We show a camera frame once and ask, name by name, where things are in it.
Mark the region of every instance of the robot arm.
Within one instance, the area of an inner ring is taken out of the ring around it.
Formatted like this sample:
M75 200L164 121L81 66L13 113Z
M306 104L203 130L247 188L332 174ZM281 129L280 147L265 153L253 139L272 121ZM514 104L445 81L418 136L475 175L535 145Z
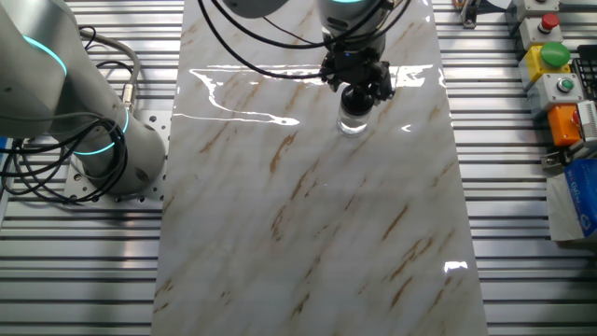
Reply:
M287 0L224 0L236 14L259 18L273 13ZM358 30L341 42L327 46L329 53L322 68L335 73L325 81L333 91L341 83L370 96L375 104L392 98L389 63L381 62L385 50L385 35L377 35L395 7L394 0L317 0L324 40L328 41L353 29L367 19Z
M280 9L288 0L224 0L232 12L247 19L263 18Z
M160 174L160 136L134 118L95 67L63 0L0 0L0 50L0 136L50 133L62 142L97 119L111 119L126 137L128 164L110 192L138 192ZM110 132L97 128L74 154L86 174L104 176L114 169L115 153ZM104 180L91 183L101 186Z

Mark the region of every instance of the clear glass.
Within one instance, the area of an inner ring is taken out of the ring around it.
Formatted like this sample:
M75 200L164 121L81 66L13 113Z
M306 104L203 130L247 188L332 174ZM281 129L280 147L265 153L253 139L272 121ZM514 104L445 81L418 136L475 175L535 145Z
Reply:
M353 116L346 113L340 105L340 111L338 113L338 129L346 136L357 137L367 128L369 114L370 113L367 113L365 116Z

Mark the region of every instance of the blue label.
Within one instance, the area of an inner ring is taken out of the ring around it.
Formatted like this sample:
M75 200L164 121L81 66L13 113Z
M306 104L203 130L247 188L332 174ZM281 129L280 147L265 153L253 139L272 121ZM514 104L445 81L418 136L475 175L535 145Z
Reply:
M0 137L0 148L4 148L7 146L7 139Z
M576 160L565 169L566 181L585 237L597 230L597 160Z

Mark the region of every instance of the emergency stop button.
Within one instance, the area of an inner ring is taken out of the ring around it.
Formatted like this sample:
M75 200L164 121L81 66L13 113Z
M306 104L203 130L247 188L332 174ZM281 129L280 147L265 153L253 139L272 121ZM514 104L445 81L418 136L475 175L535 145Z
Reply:
M539 24L539 32L543 34L551 33L551 30L560 25L560 18L553 13L549 13L541 18L541 24Z

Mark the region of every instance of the green button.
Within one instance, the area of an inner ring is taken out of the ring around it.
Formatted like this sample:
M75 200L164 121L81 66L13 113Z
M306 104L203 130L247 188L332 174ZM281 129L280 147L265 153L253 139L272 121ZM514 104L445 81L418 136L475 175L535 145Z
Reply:
M562 86L565 87L566 89L573 89L575 87L575 83L570 80L570 79L564 79L562 80Z
M561 43L548 42L541 48L541 58L553 67L562 67L570 61L570 51Z

